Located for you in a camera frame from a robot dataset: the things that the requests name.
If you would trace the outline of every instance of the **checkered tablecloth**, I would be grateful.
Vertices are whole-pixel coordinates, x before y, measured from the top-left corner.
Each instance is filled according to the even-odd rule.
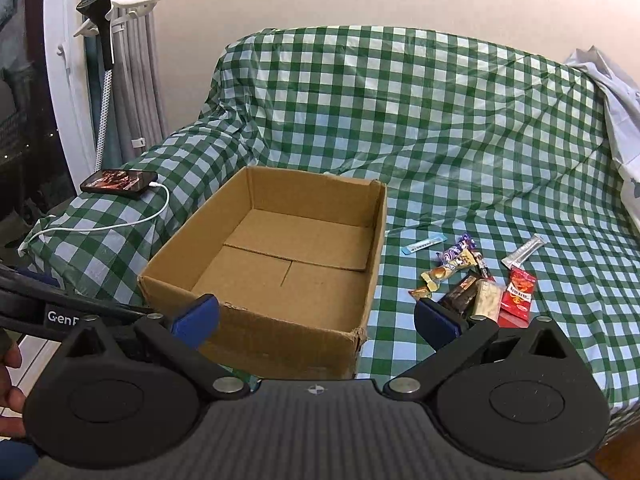
[[[640,246],[618,197],[602,97],[581,72],[426,30],[266,30],[227,48],[196,123],[127,165],[157,171],[172,190],[161,218],[56,234],[30,254],[81,294],[141,303],[136,275],[247,164],[387,183],[389,233],[359,377],[386,381],[432,352],[406,291],[435,254],[405,256],[402,246],[469,232],[502,281],[500,259],[538,233],[548,244],[525,265],[539,280],[533,311],[569,336],[616,421],[634,413]],[[141,202],[82,194],[34,230],[132,221],[157,210],[159,194]]]

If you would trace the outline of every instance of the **black phone case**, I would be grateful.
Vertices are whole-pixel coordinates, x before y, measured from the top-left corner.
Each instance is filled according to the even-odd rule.
[[[155,171],[135,170],[137,173],[145,173],[145,174],[152,175],[152,177],[148,180],[146,186],[143,187],[142,189],[132,191],[132,190],[123,190],[123,189],[104,189],[101,187],[89,186],[89,183],[95,180],[95,175],[99,171],[105,171],[105,170],[95,171],[95,173],[87,177],[84,180],[84,182],[80,184],[80,191],[87,192],[87,193],[99,193],[99,194],[106,194],[106,195],[125,196],[127,198],[133,198],[137,200],[149,188],[150,182],[155,182],[156,180],[158,180],[158,174]]]

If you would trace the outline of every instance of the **cardboard box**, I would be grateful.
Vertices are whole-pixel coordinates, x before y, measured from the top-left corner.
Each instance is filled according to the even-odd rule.
[[[187,221],[139,277],[171,314],[201,294],[220,325],[200,351],[266,378],[350,378],[366,340],[386,224],[386,188],[244,168]]]

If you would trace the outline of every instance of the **beige wall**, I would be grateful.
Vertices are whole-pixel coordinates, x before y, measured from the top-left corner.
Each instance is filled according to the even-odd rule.
[[[558,61],[596,44],[640,82],[640,0],[166,0],[154,13],[171,129],[197,117],[224,47],[267,27],[432,28]]]

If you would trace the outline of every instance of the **wooden floor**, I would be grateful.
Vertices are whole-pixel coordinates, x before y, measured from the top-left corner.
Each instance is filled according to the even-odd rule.
[[[610,480],[638,480],[640,423],[614,437],[597,453],[595,463]]]

